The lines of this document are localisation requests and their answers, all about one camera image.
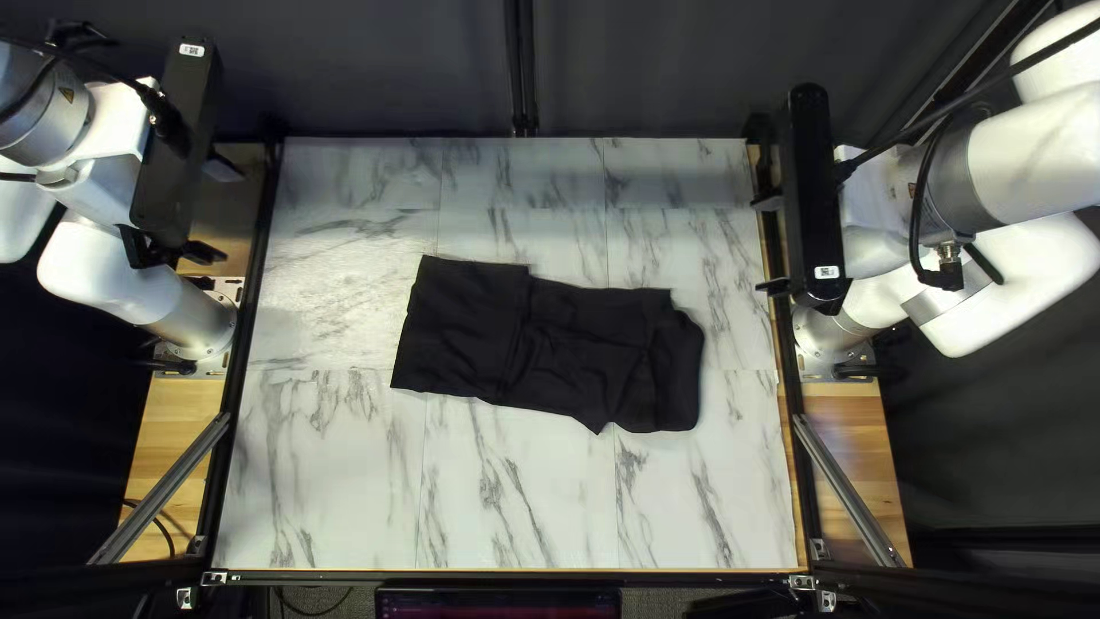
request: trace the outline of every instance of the black cable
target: black cable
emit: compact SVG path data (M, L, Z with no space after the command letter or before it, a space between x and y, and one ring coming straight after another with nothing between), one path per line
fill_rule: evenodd
M18 172L0 172L0 180L12 180L15 183L34 183L34 174L20 174Z
M122 499L122 505L131 509L138 509L138 502L132 499ZM172 533L168 533L168 529L156 518L153 518L153 524L161 530L164 534L164 539L168 542L168 559L176 559L176 544L172 541Z
M853 377L887 377L901 375L901 369L894 366L847 366L837 364L833 367L833 378L846 379Z
M42 86L42 81L45 80L46 76L50 75L50 71L54 69L54 65L56 64L56 57L42 63L42 66L38 67L38 73L34 74L34 79L31 80L31 84L23 89L23 92L16 97L14 101L8 103L8 106L0 111L0 123L7 122L8 119L19 113L19 110L23 109L23 106L25 106L26 102L31 100L31 97L38 91L38 86Z
M134 92L138 93L138 98L141 99L142 104L145 106L145 109L147 109L150 114L152 114L153 118L150 119L150 123L153 124L153 132L156 136L169 148L172 148L172 151L180 158L187 158L189 156L191 147L190 130L187 126L187 123L184 122L183 114L179 113L176 106L168 101L163 92L151 86L145 86L135 79L123 76L99 60L87 58L69 49L62 49L46 43L26 41L15 36L9 36L7 34L0 34L0 41L10 45L25 47L28 49L33 49L47 56L52 56L52 59L54 60L57 58L68 60L74 65L82 66L89 70L94 70L119 81L120 84L129 86Z
M96 45L117 45L117 44L118 41L114 41L113 38L94 38L90 41L80 41L78 43L74 43L65 47L64 51L75 53L77 51L86 49L88 47L92 47ZM58 51L57 47L51 46L51 48L54 49L55 52ZM11 117L15 115L19 112L19 110L23 109L23 106L25 106L26 102L31 100L31 97L33 97L34 93L37 92L38 86L42 86L42 81L46 78L46 76L50 75L50 71L53 70L54 65L57 64L57 60L58 56L55 55L51 56L48 59L42 63L42 66L38 67L38 71L34 75L34 79L31 80L31 84L23 89L23 92L20 93L20 96L16 97L14 101L8 103L8 106L3 108L2 111L0 111L0 123L6 122Z
M920 170L916 173L916 186L913 189L913 206L909 213L909 264L913 267L913 272L916 273L916 278L922 284L927 285L935 284L932 283L932 274L921 265L921 211L924 209L924 190L928 184L932 157L935 156L939 139L947 132L947 126L950 122L952 118L948 115L936 128L932 137L928 139L928 145L921 157Z
M285 606L286 608L289 608L290 610L297 612L298 615L301 615L302 617L320 617L322 615L328 615L329 612L332 612L337 608L340 608L340 605L343 604L344 600L348 599L348 596L351 595L351 590L354 587L348 587L348 590L344 592L344 595L341 596L340 599L337 600L336 604L333 604L329 608L326 608L324 610L319 610L319 611L316 611L316 612L306 612L305 610L301 610L300 608L296 607L295 605L286 601L286 598L283 597L283 587L273 587L273 590L275 592L275 597L278 598L278 601L279 601L279 604L282 606Z
M986 257L986 254L982 253L980 248L978 248L978 245L970 242L963 245L963 248L964 251L970 254L970 257L974 258L975 264L981 266L981 269L985 270L987 275L989 275L989 278L994 284L999 286L1004 285L1004 275L1002 275L1001 272L997 269L997 266L993 266L993 263L989 261L989 257Z
M966 107L967 104L974 102L979 97L981 97L990 89L992 89L994 86L999 86L1003 81L1011 79L1013 76L1030 69L1031 67L1037 65L1038 63L1049 58L1050 56L1057 54L1058 52L1062 52L1066 47L1069 47L1074 43L1077 43L1098 31L1100 31L1100 18L1090 21L1084 26L1075 30L1074 32L1067 34L1066 36L1063 36L1062 38L1055 41L1054 43L1050 43L1046 47L1043 47L1038 52L1035 52L1034 54L1012 65L1007 70L986 79L980 85L975 86L970 90L964 92L963 95L959 95L955 99L936 108L934 111L922 117L921 120L913 122L909 126L895 133L892 137L883 142L882 144L875 146L872 148L868 148L862 153L860 153L858 156L855 156L846 161L842 161L840 163L836 164L837 180L838 181L846 180L849 176L851 176L851 173L855 172L857 167L884 153L894 144L919 133L920 131L923 131L924 129L927 129L928 126L932 126L939 119L947 118L950 114L958 111L960 108Z
M52 56L54 59L64 59L64 60L68 60L70 63L73 63L75 65L80 65L80 66L82 66L82 67L85 67L85 68L87 68L89 70L94 70L94 71L96 71L96 73L98 73L98 74L100 74L100 75L102 75L105 77L110 77L111 79L113 79L116 81L121 81L122 84L125 84L127 86L133 88L135 91L138 91L138 93L141 93L142 91L148 89L148 86L145 86L144 84L141 84L141 82L139 82L139 81L136 81L136 80L134 80L134 79L132 79L130 77L125 77L125 76L117 73L114 69L112 69L111 67L105 65L103 63L101 63L99 60L94 60L91 58L86 58L86 57L77 54L76 52L73 52L73 51L69 51L69 49L62 49L62 48L58 48L58 47L54 47L53 45L50 45L47 43L37 43L35 41L26 41L24 38L19 38L19 37L15 37L15 36L10 36L8 34L0 34L0 41L3 41L4 43L8 43L10 45L15 45L15 46L19 46L19 47L23 47L23 48L26 48L26 49L32 49L34 52L38 52L40 54L45 54L47 56Z

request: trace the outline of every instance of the black cloth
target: black cloth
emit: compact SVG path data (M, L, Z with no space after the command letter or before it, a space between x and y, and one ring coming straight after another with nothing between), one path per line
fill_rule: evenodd
M569 416L598 434L691 430L703 332L667 289L420 258L389 386Z

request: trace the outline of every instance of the qr code label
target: qr code label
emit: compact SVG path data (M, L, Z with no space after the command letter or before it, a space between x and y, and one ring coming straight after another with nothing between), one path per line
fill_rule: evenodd
M835 279L839 276L839 266L814 266L814 277L818 279Z
M189 43L184 43L179 46L179 53L185 56L195 56L196 58L201 58L206 54L206 47L201 45L191 45Z

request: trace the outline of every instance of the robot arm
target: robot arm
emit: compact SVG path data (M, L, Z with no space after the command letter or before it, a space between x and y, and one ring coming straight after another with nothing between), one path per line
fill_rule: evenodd
M206 66L217 66L212 47L182 45L175 52L194 58L197 49L209 54L202 60ZM186 240L190 220L175 215L189 212L180 205L187 201L187 185L197 181L188 177L196 172L191 159L201 161L209 152L213 112L206 88L182 97L185 103L195 102L193 115L199 119L185 128L186 144L200 150L196 153L180 148L178 133L168 147L150 143L150 122L157 113L151 113L144 99L158 84L152 78L130 81L139 89L123 82L86 86L64 62L44 62L33 52L0 43L0 170L33 178L0 181L0 262L26 253L59 201L68 212L38 259L43 287L161 336L183 360L220 355L232 340L234 309L166 264L188 255L188 247L206 247ZM168 192L158 190L164 187ZM140 209L139 194L146 199ZM150 196L168 198L173 215L156 217L158 205L150 203ZM145 225L133 221L135 211L142 220L155 220L151 237L179 239L177 246L146 243L141 231ZM218 253L206 248L207 254Z
M1065 11L1024 37L1013 64L1100 18L1100 1ZM946 290L909 264L909 219L926 144L895 146L858 167L840 191L847 274L836 317L794 313L800 354L847 362L856 346L911 319L948 357L996 341L1100 268L1100 241L1072 210L1100 203L1100 33L1014 78L1023 104L946 133L928 169L920 226L925 268L959 263ZM838 159L859 150L839 146ZM960 247L974 243L993 281ZM928 252L935 247L936 252Z

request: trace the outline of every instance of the white marble tile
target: white marble tile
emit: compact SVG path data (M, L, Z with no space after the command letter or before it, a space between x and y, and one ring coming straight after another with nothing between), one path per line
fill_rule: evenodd
M603 145L588 137L447 140L442 201L473 208L600 208Z
M419 567L615 567L612 432L438 396L429 402Z
M605 137L609 208L728 208L752 199L745 140Z
M540 277L606 286L598 145L586 139L448 141L439 254L528 264Z
M250 372L213 565L413 567L425 410L385 372Z
M435 210L318 207L273 225L250 368L393 368Z
M607 250L610 286L672 289L706 336L704 365L776 368L752 209L608 209Z
M439 255L528 264L538 277L606 287L604 209L469 208L444 199Z
M284 206L439 208L442 148L435 139L289 137Z
M774 372L706 371L690 432L616 435L624 568L795 567Z

